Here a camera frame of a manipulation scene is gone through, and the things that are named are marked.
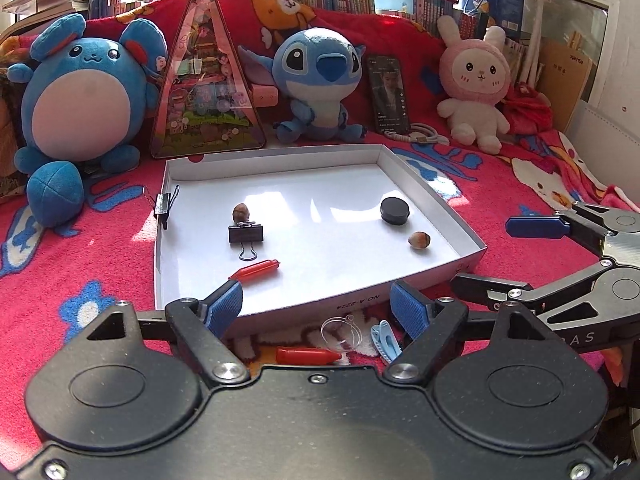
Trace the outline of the light blue hair clip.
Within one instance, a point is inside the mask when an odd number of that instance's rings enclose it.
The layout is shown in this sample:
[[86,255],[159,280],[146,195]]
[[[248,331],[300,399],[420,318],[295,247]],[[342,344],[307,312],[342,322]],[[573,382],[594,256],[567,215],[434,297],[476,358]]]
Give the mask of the light blue hair clip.
[[387,363],[395,361],[401,355],[401,348],[386,320],[382,320],[370,328],[370,337],[380,357]]

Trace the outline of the brown walnut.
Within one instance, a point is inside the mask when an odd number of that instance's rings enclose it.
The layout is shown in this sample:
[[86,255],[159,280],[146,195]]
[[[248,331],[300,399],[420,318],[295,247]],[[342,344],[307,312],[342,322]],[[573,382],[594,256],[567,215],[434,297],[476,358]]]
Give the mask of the brown walnut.
[[232,210],[232,221],[234,224],[241,224],[250,221],[250,211],[244,203],[238,203]]

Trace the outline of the small brown nut in tray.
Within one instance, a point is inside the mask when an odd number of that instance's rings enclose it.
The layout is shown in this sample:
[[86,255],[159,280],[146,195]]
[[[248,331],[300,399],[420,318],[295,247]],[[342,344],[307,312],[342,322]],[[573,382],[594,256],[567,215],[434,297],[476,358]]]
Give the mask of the small brown nut in tray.
[[424,250],[431,245],[431,237],[427,232],[416,231],[409,235],[408,243],[415,250]]

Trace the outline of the black binder clip in tray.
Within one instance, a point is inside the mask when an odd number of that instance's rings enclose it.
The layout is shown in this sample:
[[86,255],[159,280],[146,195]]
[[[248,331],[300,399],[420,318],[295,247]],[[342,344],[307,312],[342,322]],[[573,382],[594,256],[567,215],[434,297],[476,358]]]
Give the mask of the black binder clip in tray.
[[228,226],[230,245],[240,248],[241,261],[254,261],[257,258],[255,245],[264,241],[264,227],[254,221],[242,221]]

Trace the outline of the black round cap in tray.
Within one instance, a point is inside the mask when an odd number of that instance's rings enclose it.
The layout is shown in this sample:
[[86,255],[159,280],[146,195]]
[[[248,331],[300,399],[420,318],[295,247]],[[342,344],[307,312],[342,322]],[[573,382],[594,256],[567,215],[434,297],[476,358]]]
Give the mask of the black round cap in tray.
[[409,205],[399,197],[386,197],[380,205],[381,218],[393,226],[403,226],[410,214]]

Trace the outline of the white cardboard box lid tray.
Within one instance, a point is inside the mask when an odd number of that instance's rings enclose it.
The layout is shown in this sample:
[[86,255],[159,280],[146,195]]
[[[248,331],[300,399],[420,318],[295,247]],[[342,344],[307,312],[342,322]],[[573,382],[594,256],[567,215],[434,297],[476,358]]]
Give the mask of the white cardboard box lid tray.
[[[456,186],[443,174],[383,145],[270,148],[166,164],[163,192],[180,185],[168,229],[155,242],[155,304],[202,299],[242,266],[230,245],[232,210],[244,203],[264,227],[256,261],[279,269],[247,282],[229,335],[321,322],[384,302],[394,281],[417,289],[469,271],[482,239],[449,206]],[[403,226],[381,218],[386,197],[410,209]],[[415,250],[408,237],[427,232]]]

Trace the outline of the black binder clip on tray edge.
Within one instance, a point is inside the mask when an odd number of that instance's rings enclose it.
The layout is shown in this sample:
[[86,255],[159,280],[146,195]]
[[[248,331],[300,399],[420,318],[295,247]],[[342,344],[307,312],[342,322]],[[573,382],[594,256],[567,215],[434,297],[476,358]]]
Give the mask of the black binder clip on tray edge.
[[174,185],[168,192],[152,195],[148,188],[143,189],[143,196],[151,205],[153,218],[163,230],[168,229],[168,220],[172,206],[180,193],[180,185]]

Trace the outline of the brown cardboard sheet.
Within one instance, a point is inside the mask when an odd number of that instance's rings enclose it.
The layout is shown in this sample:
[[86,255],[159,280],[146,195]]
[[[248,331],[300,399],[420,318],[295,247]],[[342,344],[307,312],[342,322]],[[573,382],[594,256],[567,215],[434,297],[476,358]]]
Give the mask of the brown cardboard sheet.
[[596,64],[588,55],[550,38],[541,40],[539,62],[542,67],[537,91],[550,102],[553,127],[564,131]]

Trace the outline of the pink white bunny plush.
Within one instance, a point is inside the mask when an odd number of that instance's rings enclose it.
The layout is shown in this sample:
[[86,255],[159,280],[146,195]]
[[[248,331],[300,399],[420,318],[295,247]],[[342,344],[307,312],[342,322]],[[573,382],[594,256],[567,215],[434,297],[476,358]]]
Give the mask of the pink white bunny plush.
[[503,55],[506,33],[491,26],[482,39],[463,39],[453,18],[437,21],[446,50],[439,61],[439,79],[448,98],[437,105],[451,137],[460,144],[475,144],[482,152],[497,155],[500,138],[510,124],[497,104],[506,97],[511,72]]

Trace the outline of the black smartphone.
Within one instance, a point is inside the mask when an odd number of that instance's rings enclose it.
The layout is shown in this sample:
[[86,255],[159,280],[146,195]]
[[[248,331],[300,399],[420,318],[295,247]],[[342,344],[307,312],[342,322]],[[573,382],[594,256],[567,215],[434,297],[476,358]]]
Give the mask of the black smartphone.
[[398,59],[391,56],[370,55],[367,59],[367,69],[378,131],[407,133],[409,118]]

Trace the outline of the pink triangular toy box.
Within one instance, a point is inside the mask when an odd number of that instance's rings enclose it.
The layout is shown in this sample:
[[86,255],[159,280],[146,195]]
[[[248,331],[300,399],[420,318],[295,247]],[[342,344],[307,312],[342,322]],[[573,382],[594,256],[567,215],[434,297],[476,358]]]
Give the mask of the pink triangular toy box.
[[164,69],[151,155],[174,158],[265,144],[218,0],[189,0]]

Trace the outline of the red fleece cartoon blanket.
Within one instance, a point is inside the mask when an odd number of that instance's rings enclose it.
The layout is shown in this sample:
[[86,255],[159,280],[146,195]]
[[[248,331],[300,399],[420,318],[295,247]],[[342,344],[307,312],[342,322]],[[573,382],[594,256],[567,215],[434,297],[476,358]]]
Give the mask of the red fleece cartoon blanket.
[[[252,0],[218,0],[235,44],[265,49],[262,26]],[[133,18],[148,18],[174,42],[188,0],[160,0],[124,18],[90,21],[88,33],[117,39]],[[409,85],[409,116],[446,132],[435,106],[431,71],[444,45],[421,26],[403,18],[375,14],[310,11],[311,26],[338,30],[367,51],[398,58]],[[506,144],[498,157],[470,148],[409,148],[373,132],[370,90],[363,78],[346,100],[349,119],[367,125],[367,142],[384,143],[394,152],[408,151],[411,169],[420,175],[488,246],[476,268],[479,274],[524,280],[535,286],[564,278],[596,259],[567,238],[526,240],[506,235],[512,214],[548,214],[573,200],[639,212],[616,186],[593,177],[578,152],[554,130]],[[116,299],[137,309],[154,308],[153,252],[155,219],[151,195],[160,190],[164,162],[142,159],[119,177],[89,183],[88,207],[59,231],[37,226],[24,198],[1,204],[1,463],[14,469],[26,462],[40,442],[24,408],[23,394],[39,367]],[[231,341],[233,350],[252,363],[267,362],[277,347],[324,347],[319,325]]]

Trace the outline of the blue round plush toy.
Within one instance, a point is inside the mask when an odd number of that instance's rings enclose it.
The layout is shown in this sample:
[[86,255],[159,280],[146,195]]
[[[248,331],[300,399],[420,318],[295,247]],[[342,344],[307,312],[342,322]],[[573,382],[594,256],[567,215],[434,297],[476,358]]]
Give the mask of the blue round plush toy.
[[132,140],[160,98],[155,78],[168,58],[163,32],[136,18],[116,40],[88,37],[80,14],[58,18],[30,45],[31,68],[15,63],[9,81],[24,84],[25,144],[14,165],[26,174],[26,198],[40,226],[56,228],[85,203],[81,167],[121,174],[137,167]]

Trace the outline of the blue Stitch plush toy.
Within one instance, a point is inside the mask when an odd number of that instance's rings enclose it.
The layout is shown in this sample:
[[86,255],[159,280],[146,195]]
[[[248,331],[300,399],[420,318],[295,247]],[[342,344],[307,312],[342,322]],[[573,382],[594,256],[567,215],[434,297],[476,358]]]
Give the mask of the blue Stitch plush toy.
[[355,46],[339,32],[322,27],[289,36],[271,58],[238,47],[245,77],[253,84],[277,87],[290,102],[293,117],[273,125],[283,144],[303,138],[361,141],[366,128],[349,121],[343,100],[360,83],[364,52],[363,44]]

